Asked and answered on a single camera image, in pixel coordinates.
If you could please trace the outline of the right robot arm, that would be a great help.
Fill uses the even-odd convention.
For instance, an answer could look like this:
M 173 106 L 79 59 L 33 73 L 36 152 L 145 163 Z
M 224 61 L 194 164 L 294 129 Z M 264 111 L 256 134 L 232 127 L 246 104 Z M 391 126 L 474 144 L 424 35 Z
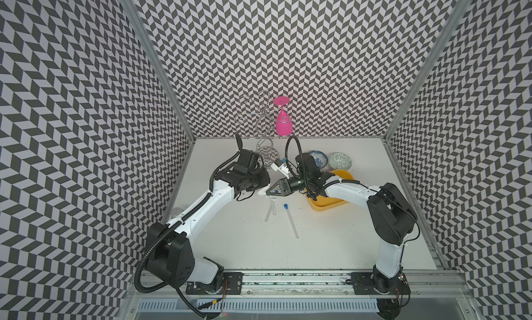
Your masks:
M 403 254 L 408 242 L 405 238 L 413 232 L 418 217 L 398 187 L 391 183 L 366 186 L 354 179 L 322 172 L 307 153 L 298 155 L 296 161 L 294 172 L 289 163 L 275 160 L 272 169 L 281 172 L 284 178 L 272 184 L 266 195 L 287 197 L 302 191 L 309 199 L 340 199 L 367 209 L 380 238 L 378 257 L 372 272 L 354 274 L 351 284 L 381 295 L 403 292 L 407 288 L 403 274 Z

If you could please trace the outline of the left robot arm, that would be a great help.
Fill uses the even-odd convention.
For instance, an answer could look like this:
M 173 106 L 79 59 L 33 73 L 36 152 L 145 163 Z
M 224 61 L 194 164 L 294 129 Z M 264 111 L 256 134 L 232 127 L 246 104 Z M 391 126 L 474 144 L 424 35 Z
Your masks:
M 211 174 L 209 188 L 183 213 L 148 229 L 145 252 L 134 273 L 138 292 L 151 293 L 166 286 L 179 290 L 187 283 L 216 293 L 222 287 L 224 267 L 196 258 L 193 244 L 207 224 L 242 192 L 270 184 L 263 157 L 248 149 L 238 151 Z

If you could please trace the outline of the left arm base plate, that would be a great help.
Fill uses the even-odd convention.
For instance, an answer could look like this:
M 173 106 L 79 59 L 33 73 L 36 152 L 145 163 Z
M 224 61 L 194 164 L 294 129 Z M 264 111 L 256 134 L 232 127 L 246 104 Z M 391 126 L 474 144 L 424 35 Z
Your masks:
M 188 295 L 240 295 L 244 274 L 239 271 L 224 271 L 217 275 L 212 283 L 189 282 L 186 286 Z

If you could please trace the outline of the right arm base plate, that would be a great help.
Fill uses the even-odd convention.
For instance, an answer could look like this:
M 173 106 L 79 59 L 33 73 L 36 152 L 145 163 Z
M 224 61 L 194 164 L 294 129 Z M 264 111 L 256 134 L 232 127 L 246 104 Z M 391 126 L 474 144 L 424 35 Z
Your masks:
M 411 294 L 406 275 L 399 271 L 392 278 L 379 272 L 352 272 L 345 283 L 350 285 L 355 295 L 390 296 L 399 298 Z

